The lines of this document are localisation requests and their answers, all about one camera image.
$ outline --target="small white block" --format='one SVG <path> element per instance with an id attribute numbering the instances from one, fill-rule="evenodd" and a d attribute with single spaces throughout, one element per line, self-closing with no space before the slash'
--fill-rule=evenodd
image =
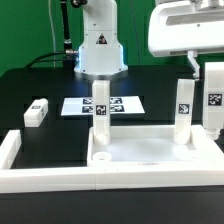
<path id="1" fill-rule="evenodd" d="M 200 149 L 202 142 L 206 139 L 206 133 L 201 125 L 191 126 L 191 142 L 196 149 Z"/>
<path id="2" fill-rule="evenodd" d="M 25 127 L 39 127 L 48 112 L 46 99 L 35 100 L 24 114 Z"/>

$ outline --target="white robot link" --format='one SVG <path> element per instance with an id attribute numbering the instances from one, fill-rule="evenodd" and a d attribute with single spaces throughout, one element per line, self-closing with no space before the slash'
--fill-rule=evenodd
<path id="1" fill-rule="evenodd" d="M 155 57 L 188 55 L 199 78 L 198 54 L 224 52 L 224 0 L 156 0 L 148 46 Z"/>
<path id="2" fill-rule="evenodd" d="M 76 74 L 112 76 L 128 69 L 123 63 L 123 47 L 117 39 L 117 4 L 115 0 L 75 0 L 83 5 L 84 41 L 79 47 Z"/>

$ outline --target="white tray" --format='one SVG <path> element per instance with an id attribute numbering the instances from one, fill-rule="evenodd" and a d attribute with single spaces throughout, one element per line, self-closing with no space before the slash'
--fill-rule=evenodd
<path id="1" fill-rule="evenodd" d="M 206 137 L 202 126 L 192 126 L 187 145 L 173 142 L 174 126 L 112 126 L 111 143 L 99 146 L 89 133 L 88 166 L 127 166 L 172 162 L 216 161 L 224 154 Z"/>

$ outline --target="white plastic frame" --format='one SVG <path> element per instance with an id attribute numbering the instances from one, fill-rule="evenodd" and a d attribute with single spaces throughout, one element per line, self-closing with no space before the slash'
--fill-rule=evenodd
<path id="1" fill-rule="evenodd" d="M 197 147 L 205 138 L 203 134 L 195 134 L 200 128 L 192 127 L 192 142 Z M 220 150 L 212 140 L 209 144 L 210 149 Z M 15 130 L 8 133 L 0 146 L 0 163 L 3 164 L 0 168 L 0 193 L 224 185 L 223 156 L 212 158 L 211 150 L 205 150 L 204 159 L 189 162 L 10 170 L 20 145 L 20 131 Z"/>

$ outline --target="white block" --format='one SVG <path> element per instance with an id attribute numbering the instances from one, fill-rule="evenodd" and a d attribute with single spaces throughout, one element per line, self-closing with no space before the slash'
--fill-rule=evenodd
<path id="1" fill-rule="evenodd" d="M 11 130 L 6 135 L 0 146 L 0 170 L 10 169 L 21 146 L 21 134 L 19 130 Z"/>
<path id="2" fill-rule="evenodd" d="M 176 144 L 188 144 L 190 141 L 194 84 L 194 80 L 178 80 L 174 130 Z"/>
<path id="3" fill-rule="evenodd" d="M 0 193 L 95 190 L 95 173 L 86 167 L 0 170 Z"/>
<path id="4" fill-rule="evenodd" d="M 108 145 L 110 143 L 110 81 L 94 81 L 92 91 L 94 143 Z"/>
<path id="5" fill-rule="evenodd" d="M 224 62 L 205 64 L 203 126 L 207 136 L 219 137 L 224 123 Z"/>
<path id="6" fill-rule="evenodd" d="M 201 149 L 203 142 L 206 140 L 206 133 L 201 125 L 191 126 L 191 142 L 197 150 Z"/>
<path id="7" fill-rule="evenodd" d="M 24 114 L 25 127 L 39 127 L 48 112 L 46 99 L 35 100 Z"/>
<path id="8" fill-rule="evenodd" d="M 145 167 L 145 170 L 142 171 L 140 169 L 132 171 L 129 173 L 129 188 L 206 186 L 224 183 L 223 166 L 217 165 L 206 169 L 208 164 L 186 165 L 155 166 L 154 169 Z"/>

